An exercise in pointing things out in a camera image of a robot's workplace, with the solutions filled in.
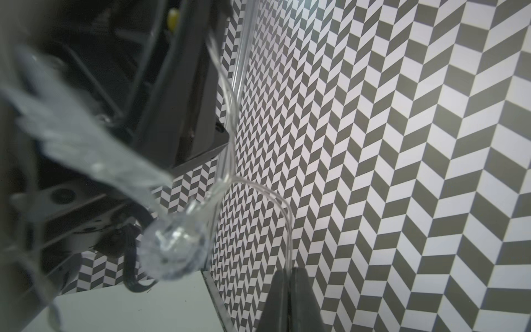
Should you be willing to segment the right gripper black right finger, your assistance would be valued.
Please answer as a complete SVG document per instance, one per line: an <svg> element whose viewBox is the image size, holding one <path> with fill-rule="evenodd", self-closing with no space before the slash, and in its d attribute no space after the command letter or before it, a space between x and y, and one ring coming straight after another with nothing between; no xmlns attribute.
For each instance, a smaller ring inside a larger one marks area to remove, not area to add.
<svg viewBox="0 0 531 332"><path fill-rule="evenodd" d="M305 268L293 268L289 286L289 331L325 332L321 309Z"/></svg>

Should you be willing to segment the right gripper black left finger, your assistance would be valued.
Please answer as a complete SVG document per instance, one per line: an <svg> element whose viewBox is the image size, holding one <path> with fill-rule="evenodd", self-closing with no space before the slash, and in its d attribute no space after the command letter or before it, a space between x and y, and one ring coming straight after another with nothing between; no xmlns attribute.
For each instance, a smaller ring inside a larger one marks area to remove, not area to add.
<svg viewBox="0 0 531 332"><path fill-rule="evenodd" d="M256 332L287 332L288 278L285 270L277 271L270 286Z"/></svg>

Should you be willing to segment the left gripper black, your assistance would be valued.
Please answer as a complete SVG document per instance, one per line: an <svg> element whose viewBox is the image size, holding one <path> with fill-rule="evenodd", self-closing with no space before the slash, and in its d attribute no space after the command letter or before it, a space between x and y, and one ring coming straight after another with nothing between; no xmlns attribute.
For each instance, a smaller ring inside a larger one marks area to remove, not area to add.
<svg viewBox="0 0 531 332"><path fill-rule="evenodd" d="M46 58L17 36L34 13L28 1L1 2L1 98L21 113L17 125L41 142L46 157L162 216L152 196L152 188L166 184L160 168L188 170L228 141L215 111L218 72L206 41L210 33L216 42L223 37L230 2L182 2L133 140L147 160L102 127Z"/></svg>

